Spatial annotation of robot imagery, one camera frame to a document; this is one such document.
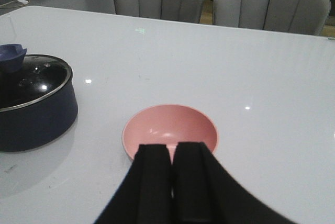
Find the white table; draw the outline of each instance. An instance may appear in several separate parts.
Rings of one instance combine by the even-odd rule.
[[[164,103],[213,120],[215,156],[258,199],[335,223],[334,40],[34,6],[0,30],[0,44],[66,60],[79,104],[56,141],[0,153],[0,223],[94,222],[130,167],[125,123]]]

